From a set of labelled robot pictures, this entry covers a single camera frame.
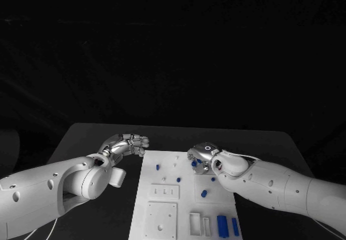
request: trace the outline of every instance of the blue cylinder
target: blue cylinder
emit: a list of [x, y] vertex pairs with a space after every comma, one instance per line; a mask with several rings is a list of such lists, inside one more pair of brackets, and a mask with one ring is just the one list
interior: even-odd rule
[[237, 219], [235, 218], [232, 218], [232, 229], [234, 229], [234, 235], [239, 236], [238, 224], [237, 224]]
[[205, 197], [206, 197], [206, 195], [208, 195], [208, 191], [206, 191], [206, 190], [203, 190], [203, 192], [202, 192], [202, 194], [201, 194], [202, 198], [205, 198]]
[[218, 236], [221, 238], [229, 238], [229, 227], [228, 227], [228, 218], [227, 216], [218, 216]]

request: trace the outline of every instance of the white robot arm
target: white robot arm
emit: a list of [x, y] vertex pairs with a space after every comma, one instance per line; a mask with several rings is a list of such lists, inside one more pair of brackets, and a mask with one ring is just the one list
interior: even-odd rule
[[149, 138], [114, 135], [98, 153], [20, 171], [0, 179], [0, 240], [32, 232], [78, 205], [98, 198], [107, 185], [120, 188], [123, 156], [144, 156]]
[[212, 169], [228, 191], [268, 209], [309, 216], [346, 235], [345, 185], [307, 177], [255, 157], [219, 150], [209, 142], [188, 151], [188, 158], [199, 160], [195, 173], [203, 174]]

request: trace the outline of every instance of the black background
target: black background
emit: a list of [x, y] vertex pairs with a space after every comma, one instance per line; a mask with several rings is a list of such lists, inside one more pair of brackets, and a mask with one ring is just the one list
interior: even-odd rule
[[346, 184], [345, 2], [141, 1], [0, 9], [0, 124], [15, 171], [74, 123], [286, 132]]

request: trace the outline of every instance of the robotic hand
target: robotic hand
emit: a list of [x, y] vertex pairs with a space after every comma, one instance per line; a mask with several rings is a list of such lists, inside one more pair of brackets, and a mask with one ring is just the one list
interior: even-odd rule
[[12, 239], [58, 219], [94, 200], [107, 185], [120, 188], [126, 171], [114, 166], [124, 156], [144, 156], [147, 137], [117, 134], [98, 150], [0, 179], [0, 240]]
[[195, 145], [188, 159], [209, 169], [222, 187], [268, 209], [306, 215], [346, 235], [346, 186], [307, 177], [258, 158], [221, 150], [209, 142]]

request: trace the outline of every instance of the table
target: table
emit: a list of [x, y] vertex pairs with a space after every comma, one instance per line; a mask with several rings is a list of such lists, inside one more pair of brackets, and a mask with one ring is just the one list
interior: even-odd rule
[[[212, 142], [229, 152], [255, 156], [313, 177], [291, 137], [277, 131], [77, 123], [62, 138], [48, 164], [95, 153], [114, 134], [147, 136], [149, 150], [157, 151], [186, 152], [195, 144]], [[139, 156], [124, 157], [117, 165], [127, 172], [121, 188], [108, 185], [95, 200], [75, 207], [58, 219], [51, 240], [128, 239], [141, 163]], [[244, 240], [335, 239], [309, 217], [267, 209], [237, 193], [235, 203]]]

